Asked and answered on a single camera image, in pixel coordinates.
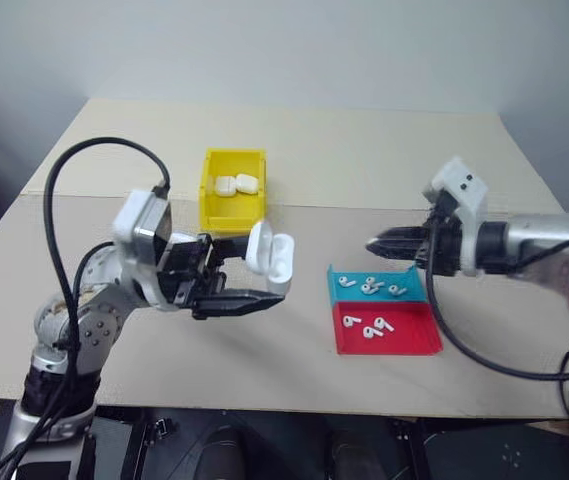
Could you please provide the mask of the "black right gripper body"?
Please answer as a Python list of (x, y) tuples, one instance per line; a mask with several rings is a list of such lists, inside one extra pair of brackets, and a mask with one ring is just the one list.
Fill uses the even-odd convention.
[(435, 246), (433, 274), (454, 276), (460, 269), (462, 224), (455, 210), (458, 202), (447, 192), (437, 195), (426, 221), (418, 228), (418, 249), (414, 261), (427, 269), (429, 248)]

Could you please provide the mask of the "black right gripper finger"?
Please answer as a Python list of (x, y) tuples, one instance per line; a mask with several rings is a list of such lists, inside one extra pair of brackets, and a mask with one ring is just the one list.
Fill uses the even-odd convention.
[(423, 226), (393, 227), (374, 235), (366, 245), (419, 246), (426, 237), (427, 229)]
[(391, 260), (413, 260), (420, 250), (421, 244), (417, 245), (404, 245), (404, 244), (391, 244), (385, 243), (371, 243), (366, 245), (366, 250), (370, 253), (385, 259)]

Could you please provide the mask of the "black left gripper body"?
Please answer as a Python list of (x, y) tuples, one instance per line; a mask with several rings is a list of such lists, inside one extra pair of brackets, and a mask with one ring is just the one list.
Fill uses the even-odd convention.
[(224, 263), (219, 242), (206, 233), (168, 245), (157, 274), (168, 306), (190, 310), (198, 320), (226, 316), (221, 296), (227, 280)]

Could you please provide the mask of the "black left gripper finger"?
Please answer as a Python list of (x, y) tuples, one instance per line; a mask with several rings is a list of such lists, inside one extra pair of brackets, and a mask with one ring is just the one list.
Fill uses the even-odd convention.
[(246, 258), (248, 236), (231, 236), (218, 238), (212, 242), (213, 252), (219, 261), (232, 258)]
[(284, 295), (250, 289), (227, 289), (220, 293), (197, 298), (192, 304), (192, 317), (239, 317), (268, 310), (285, 299)]

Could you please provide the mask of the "yellow plastic bin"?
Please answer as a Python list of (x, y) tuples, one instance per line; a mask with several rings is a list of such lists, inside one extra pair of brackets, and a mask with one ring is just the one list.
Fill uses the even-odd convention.
[[(220, 196), (218, 180), (238, 175), (255, 178), (255, 192)], [(218, 234), (246, 233), (266, 216), (266, 152), (259, 149), (209, 148), (198, 188), (199, 225)]]

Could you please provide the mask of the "teal plastic tray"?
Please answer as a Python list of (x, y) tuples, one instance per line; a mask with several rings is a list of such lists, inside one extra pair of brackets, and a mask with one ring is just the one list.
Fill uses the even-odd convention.
[[(342, 288), (338, 284), (340, 276), (347, 276), (356, 280), (357, 284), (350, 288)], [(384, 282), (385, 285), (373, 295), (364, 295), (360, 287), (368, 276), (376, 278), (376, 283)], [(332, 305), (340, 302), (368, 302), (368, 303), (391, 303), (391, 302), (418, 302), (427, 301), (425, 289), (422, 286), (415, 266), (411, 266), (403, 271), (390, 272), (362, 272), (362, 271), (337, 271), (330, 265), (327, 269), (327, 284), (329, 298)], [(392, 296), (388, 288), (391, 284), (406, 287), (408, 291), (401, 296)]]

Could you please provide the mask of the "red plastic tray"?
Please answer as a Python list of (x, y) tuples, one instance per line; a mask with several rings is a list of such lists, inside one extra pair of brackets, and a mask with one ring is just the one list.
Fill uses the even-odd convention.
[[(430, 306), (418, 302), (340, 302), (332, 307), (335, 342), (341, 355), (408, 355), (428, 356), (442, 350), (442, 342)], [(342, 318), (362, 319), (360, 324), (345, 328)], [(366, 339), (362, 330), (374, 328), (377, 317), (383, 317), (394, 332), (382, 330), (383, 337)]]

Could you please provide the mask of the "black equipment box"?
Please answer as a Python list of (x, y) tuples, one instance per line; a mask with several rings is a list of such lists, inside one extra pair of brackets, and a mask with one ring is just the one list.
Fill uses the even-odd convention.
[(569, 480), (569, 437), (525, 424), (430, 433), (432, 480)]

